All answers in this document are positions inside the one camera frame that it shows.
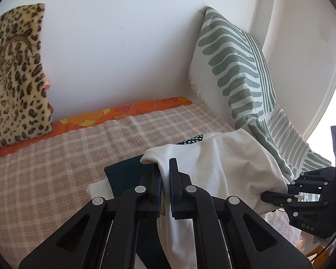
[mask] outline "wall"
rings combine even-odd
[[[307,138],[336,87],[336,11],[329,0],[284,0],[268,67],[277,103]]]
[[[46,3],[42,62],[54,120],[171,96],[193,98],[188,67],[205,6],[246,31],[258,0],[3,0]]]

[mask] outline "clothing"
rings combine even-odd
[[[148,149],[141,163],[158,163],[162,175],[162,210],[166,215],[161,215],[157,226],[172,269],[193,269],[197,263],[192,220],[174,220],[170,211],[170,158],[177,159],[179,171],[189,174],[193,185],[215,197],[238,196],[259,214],[276,209],[260,199],[262,192],[287,193],[276,160],[243,129],[190,145],[166,144]]]

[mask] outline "orange floral sheet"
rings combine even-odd
[[[136,116],[153,111],[162,111],[190,104],[192,104],[192,102],[185,97],[173,97],[155,101],[128,104],[114,108],[107,108],[74,117],[69,117],[54,122],[52,125],[52,131],[49,134],[0,148],[0,158],[8,154],[15,153],[19,149],[27,147],[38,141],[42,141],[43,139],[55,137],[56,135],[61,135],[71,130],[85,128],[88,126],[97,126],[108,120],[119,120],[127,116]]]

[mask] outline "leopard print fabric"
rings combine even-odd
[[[44,9],[20,6],[0,17],[0,148],[52,130],[40,58]]]

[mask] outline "green and white blanket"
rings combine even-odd
[[[314,153],[276,104],[264,55],[257,40],[211,7],[190,66],[193,89],[235,129],[249,132],[277,161],[288,181],[331,163]],[[319,195],[304,194],[317,201]]]

